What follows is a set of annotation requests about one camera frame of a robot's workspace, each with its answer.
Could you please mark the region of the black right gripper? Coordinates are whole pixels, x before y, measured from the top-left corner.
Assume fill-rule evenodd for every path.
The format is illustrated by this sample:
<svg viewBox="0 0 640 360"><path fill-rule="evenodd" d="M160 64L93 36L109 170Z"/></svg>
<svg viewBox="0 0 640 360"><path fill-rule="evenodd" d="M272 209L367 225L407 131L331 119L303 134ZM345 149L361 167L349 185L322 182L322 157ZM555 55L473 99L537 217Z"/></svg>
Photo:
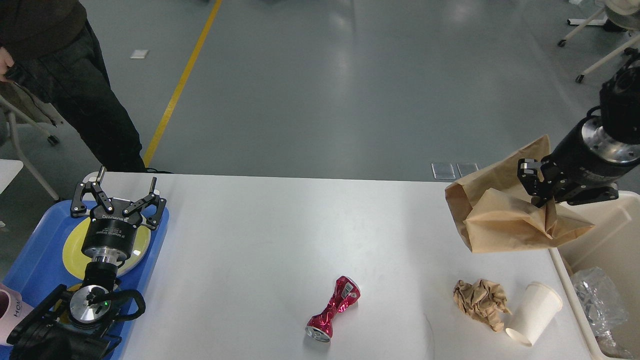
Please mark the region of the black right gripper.
<svg viewBox="0 0 640 360"><path fill-rule="evenodd" d="M518 160L517 176L542 208L555 203L578 206L619 198L614 183L639 165L639 119L614 125L601 116L581 120L542 161Z"/></svg>

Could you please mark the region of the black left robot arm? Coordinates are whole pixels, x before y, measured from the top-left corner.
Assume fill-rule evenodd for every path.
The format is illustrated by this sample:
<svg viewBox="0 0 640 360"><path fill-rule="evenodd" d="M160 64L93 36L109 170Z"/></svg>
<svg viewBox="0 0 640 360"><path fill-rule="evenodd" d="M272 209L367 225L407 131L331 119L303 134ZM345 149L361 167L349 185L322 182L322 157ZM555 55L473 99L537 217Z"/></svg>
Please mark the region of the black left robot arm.
<svg viewBox="0 0 640 360"><path fill-rule="evenodd" d="M106 169L51 207L1 281L3 360L117 360L146 311L167 226L151 178L146 196L108 196Z"/></svg>

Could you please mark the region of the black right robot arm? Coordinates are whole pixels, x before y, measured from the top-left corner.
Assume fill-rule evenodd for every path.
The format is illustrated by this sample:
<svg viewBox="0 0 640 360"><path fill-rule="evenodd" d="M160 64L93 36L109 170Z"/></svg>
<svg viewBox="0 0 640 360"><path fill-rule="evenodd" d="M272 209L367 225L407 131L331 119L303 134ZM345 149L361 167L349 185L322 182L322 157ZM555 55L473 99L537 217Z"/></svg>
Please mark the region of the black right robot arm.
<svg viewBox="0 0 640 360"><path fill-rule="evenodd" d="M548 202L571 206L618 198L617 180L640 162L639 51L599 91L589 109L556 148L537 161L521 158L518 179L541 208Z"/></svg>

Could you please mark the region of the person's hand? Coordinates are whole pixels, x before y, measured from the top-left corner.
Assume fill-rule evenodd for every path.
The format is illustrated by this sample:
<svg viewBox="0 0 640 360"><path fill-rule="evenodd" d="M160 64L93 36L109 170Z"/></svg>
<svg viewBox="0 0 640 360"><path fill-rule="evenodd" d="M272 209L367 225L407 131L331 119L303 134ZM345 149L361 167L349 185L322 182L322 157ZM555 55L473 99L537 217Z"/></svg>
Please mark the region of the person's hand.
<svg viewBox="0 0 640 360"><path fill-rule="evenodd" d="M7 78L6 74L15 64L13 57L5 47L0 48L0 81L12 84L14 81Z"/></svg>

